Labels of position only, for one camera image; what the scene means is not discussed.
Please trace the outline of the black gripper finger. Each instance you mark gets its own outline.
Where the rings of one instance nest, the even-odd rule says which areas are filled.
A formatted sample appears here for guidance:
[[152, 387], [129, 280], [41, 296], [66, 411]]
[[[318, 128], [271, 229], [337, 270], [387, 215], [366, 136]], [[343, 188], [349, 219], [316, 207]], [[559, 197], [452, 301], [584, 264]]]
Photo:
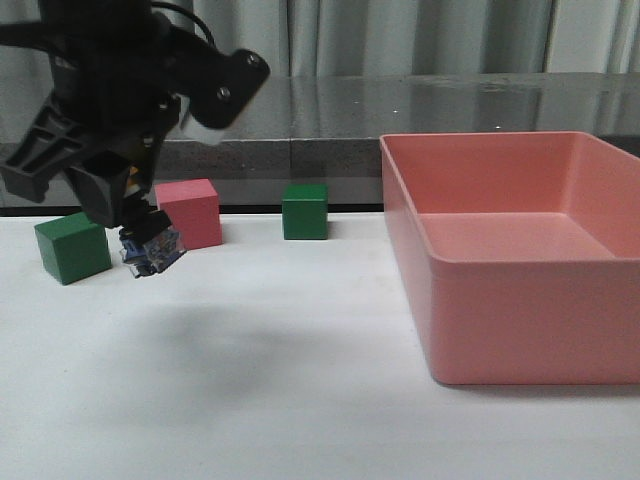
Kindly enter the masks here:
[[121, 224], [131, 163], [114, 152], [103, 152], [67, 168], [67, 181], [82, 210], [107, 228]]
[[35, 203], [43, 202], [51, 179], [85, 158], [94, 143], [95, 132], [66, 116], [51, 93], [17, 149], [1, 162], [7, 191]]

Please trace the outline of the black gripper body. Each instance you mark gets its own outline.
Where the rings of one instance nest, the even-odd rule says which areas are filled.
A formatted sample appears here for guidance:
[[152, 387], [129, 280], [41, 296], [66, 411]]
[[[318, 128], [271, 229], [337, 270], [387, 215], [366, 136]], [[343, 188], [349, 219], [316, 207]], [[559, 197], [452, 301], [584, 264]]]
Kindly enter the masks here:
[[137, 139], [161, 143], [183, 96], [228, 103], [234, 120], [270, 74], [257, 53], [218, 50], [163, 14], [50, 14], [52, 42], [67, 67], [54, 71], [62, 112], [95, 132], [89, 154]]

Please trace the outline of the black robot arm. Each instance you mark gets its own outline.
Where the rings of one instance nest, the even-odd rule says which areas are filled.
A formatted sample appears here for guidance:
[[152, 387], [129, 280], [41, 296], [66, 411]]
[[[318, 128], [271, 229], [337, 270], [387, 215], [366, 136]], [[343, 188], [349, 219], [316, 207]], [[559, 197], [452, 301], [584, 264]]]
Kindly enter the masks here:
[[266, 61], [220, 52], [209, 32], [175, 26], [154, 1], [43, 1], [40, 19], [5, 24], [5, 46], [45, 52], [53, 89], [1, 165], [7, 190], [41, 202], [63, 175], [83, 211], [147, 235], [169, 218], [147, 201], [161, 146], [187, 111], [229, 127], [269, 76]]

